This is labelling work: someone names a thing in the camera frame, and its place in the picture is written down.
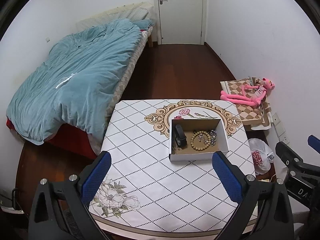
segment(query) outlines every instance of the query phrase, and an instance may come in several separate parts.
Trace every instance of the ornate frame pattern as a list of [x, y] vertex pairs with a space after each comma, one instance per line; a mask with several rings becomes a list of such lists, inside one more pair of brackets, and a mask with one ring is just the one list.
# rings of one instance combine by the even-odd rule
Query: ornate frame pattern
[[197, 106], [204, 109], [209, 109], [211, 111], [216, 112], [221, 119], [223, 120], [224, 127], [227, 131], [227, 135], [231, 136], [236, 132], [236, 128], [239, 127], [242, 122], [240, 118], [233, 116], [233, 114], [220, 106], [216, 106], [209, 101], [189, 101], [189, 100], [181, 100], [176, 104], [169, 104], [162, 108], [158, 108], [155, 113], [149, 114], [144, 119], [153, 124], [153, 128], [156, 131], [159, 131], [161, 134], [164, 134], [167, 138], [169, 138], [169, 127], [170, 127], [170, 119], [169, 116], [176, 110], [185, 108], [186, 106]]

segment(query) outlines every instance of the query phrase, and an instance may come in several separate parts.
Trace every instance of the door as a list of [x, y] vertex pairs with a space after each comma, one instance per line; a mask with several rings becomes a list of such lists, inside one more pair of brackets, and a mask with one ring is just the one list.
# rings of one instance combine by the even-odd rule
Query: door
[[200, 44], [202, 0], [158, 0], [162, 44]]

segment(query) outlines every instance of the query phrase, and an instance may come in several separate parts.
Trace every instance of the screw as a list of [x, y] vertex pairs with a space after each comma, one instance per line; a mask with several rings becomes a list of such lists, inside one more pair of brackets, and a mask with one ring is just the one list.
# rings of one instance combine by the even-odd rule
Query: screw
[[46, 184], [47, 182], [48, 182], [47, 179], [41, 179], [40, 184], [41, 184], [41, 185], [44, 185], [44, 184]]
[[277, 183], [280, 184], [280, 185], [282, 185], [282, 184], [283, 184], [283, 180], [282, 180], [281, 178], [278, 178], [278, 179], [277, 179]]
[[75, 181], [76, 179], [78, 179], [78, 176], [76, 174], [70, 175], [69, 177], [70, 181]]
[[247, 175], [247, 180], [248, 181], [254, 181], [255, 180], [255, 177], [251, 174]]

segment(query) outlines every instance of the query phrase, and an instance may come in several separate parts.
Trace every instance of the white tablecloth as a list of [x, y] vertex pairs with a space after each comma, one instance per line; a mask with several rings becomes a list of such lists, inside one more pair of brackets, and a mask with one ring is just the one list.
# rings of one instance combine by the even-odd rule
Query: white tablecloth
[[169, 121], [177, 116], [221, 118], [228, 134], [227, 158], [244, 174], [255, 174], [244, 127], [230, 102], [121, 101], [102, 146], [110, 152], [112, 166], [89, 207], [96, 220], [163, 237], [208, 236], [224, 227], [237, 203], [228, 197], [211, 161], [169, 161]]

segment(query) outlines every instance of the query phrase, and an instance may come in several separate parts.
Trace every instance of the white plastic bag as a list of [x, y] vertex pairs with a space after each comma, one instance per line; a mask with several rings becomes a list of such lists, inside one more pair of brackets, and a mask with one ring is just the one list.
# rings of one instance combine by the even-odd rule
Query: white plastic bag
[[257, 152], [261, 156], [261, 160], [254, 161], [254, 169], [256, 175], [262, 175], [267, 173], [271, 168], [271, 163], [273, 163], [274, 154], [270, 147], [260, 139], [252, 138], [248, 140], [251, 154], [257, 155]]

